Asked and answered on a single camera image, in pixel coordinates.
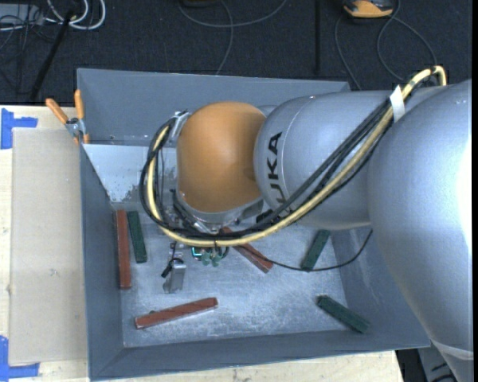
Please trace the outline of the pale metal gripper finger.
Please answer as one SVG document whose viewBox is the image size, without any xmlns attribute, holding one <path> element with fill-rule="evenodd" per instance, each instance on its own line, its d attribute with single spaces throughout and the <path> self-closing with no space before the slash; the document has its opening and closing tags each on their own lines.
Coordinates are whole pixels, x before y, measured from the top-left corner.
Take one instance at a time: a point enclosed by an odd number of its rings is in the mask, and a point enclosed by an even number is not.
<svg viewBox="0 0 478 382">
<path fill-rule="evenodd" d="M 166 294 L 173 294 L 181 291 L 185 274 L 186 265 L 184 263 L 169 263 L 163 272 L 163 278 L 165 279 L 163 291 Z"/>
</svg>

